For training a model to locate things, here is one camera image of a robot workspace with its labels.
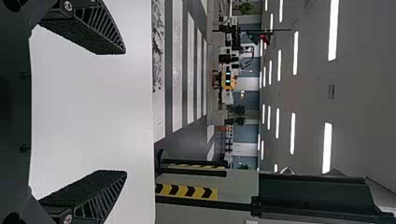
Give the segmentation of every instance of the green plant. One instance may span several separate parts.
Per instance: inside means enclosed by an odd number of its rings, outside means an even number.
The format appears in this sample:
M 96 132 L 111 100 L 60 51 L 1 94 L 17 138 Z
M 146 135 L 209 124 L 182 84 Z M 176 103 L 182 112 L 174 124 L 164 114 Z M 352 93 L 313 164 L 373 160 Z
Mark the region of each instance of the green plant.
M 238 170 L 250 170 L 250 167 L 247 164 L 240 164 Z
M 230 112 L 239 116 L 243 116 L 246 113 L 245 107 L 242 105 L 232 105 L 230 107 Z
M 246 123 L 247 119 L 244 117 L 237 117 L 234 122 L 236 125 L 238 126 L 244 126 L 244 124 Z
M 253 5 L 250 3 L 243 3 L 238 9 L 242 15 L 250 15 L 251 11 L 253 10 Z
M 244 117 L 236 117 L 234 119 L 226 119 L 224 120 L 224 124 L 226 125 L 238 125 L 238 126 L 244 126 L 244 124 L 246 123 L 247 119 Z

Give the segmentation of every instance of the red object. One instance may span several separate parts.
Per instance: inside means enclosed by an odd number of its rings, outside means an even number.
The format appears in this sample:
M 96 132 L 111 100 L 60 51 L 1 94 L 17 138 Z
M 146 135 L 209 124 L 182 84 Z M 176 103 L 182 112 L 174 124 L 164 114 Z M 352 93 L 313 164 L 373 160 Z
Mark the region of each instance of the red object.
M 262 35 L 262 41 L 264 41 L 265 44 L 270 45 L 270 41 L 267 39 L 267 36 Z

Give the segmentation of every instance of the yellow and black hazard stripe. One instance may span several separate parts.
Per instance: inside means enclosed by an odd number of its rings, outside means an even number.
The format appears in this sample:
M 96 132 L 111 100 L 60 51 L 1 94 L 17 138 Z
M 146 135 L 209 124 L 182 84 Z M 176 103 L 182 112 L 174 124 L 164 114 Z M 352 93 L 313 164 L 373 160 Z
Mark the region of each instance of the yellow and black hazard stripe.
M 156 184 L 156 195 L 188 198 L 195 200 L 218 200 L 218 188 L 191 187 L 182 185 Z
M 225 166 L 217 165 L 191 165 L 191 164 L 170 164 L 168 168 L 191 168 L 191 169 L 205 169 L 205 170 L 224 170 Z

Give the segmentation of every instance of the fluorescent light panel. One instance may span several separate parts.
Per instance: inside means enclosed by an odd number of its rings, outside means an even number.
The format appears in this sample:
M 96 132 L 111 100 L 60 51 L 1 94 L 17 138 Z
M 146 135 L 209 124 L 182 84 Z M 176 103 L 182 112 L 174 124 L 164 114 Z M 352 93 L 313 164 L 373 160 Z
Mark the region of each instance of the fluorescent light panel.
M 265 124 L 265 105 L 262 105 L 262 124 Z
M 332 164 L 332 124 L 324 124 L 324 141 L 323 141 L 323 166 L 322 173 L 330 171 Z
M 272 61 L 269 62 L 269 70 L 268 70 L 268 86 L 272 85 Z
M 293 74 L 297 75 L 298 66 L 298 31 L 294 33 L 294 57 L 293 57 Z
M 270 30 L 274 30 L 274 13 L 271 13 L 271 18 L 270 18 Z
M 265 83 L 267 82 L 267 68 L 264 67 L 262 70 L 264 71 L 264 74 L 262 77 L 262 86 L 265 87 Z
M 262 140 L 262 136 L 259 134 L 259 140 L 257 140 L 257 150 L 260 150 L 260 141 Z
M 267 129 L 271 130 L 271 106 L 268 105 L 268 115 L 267 115 Z
M 264 141 L 262 141 L 262 161 L 264 160 Z
M 279 138 L 279 120 L 280 120 L 280 112 L 279 112 L 279 108 L 276 109 L 276 131 L 275 131 L 275 138 L 278 139 Z
M 262 88 L 262 71 L 260 71 L 260 82 L 259 82 L 260 89 Z
M 277 51 L 277 81 L 280 81 L 282 70 L 282 50 Z
M 262 47 L 263 47 L 262 39 L 260 39 L 260 57 L 262 57 Z
M 279 22 L 283 21 L 283 0 L 279 0 Z
M 291 113 L 291 127 L 290 127 L 290 154 L 294 155 L 294 142 L 296 132 L 296 114 Z
M 330 6 L 329 61 L 337 56 L 338 9 L 340 0 L 332 0 Z

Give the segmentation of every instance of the yellow machine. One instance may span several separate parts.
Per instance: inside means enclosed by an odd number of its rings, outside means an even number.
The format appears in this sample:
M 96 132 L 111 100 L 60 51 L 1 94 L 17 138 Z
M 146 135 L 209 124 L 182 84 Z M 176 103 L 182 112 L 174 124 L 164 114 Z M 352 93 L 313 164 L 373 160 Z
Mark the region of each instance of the yellow machine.
M 235 90 L 236 76 L 231 71 L 221 71 L 221 87 L 226 91 Z

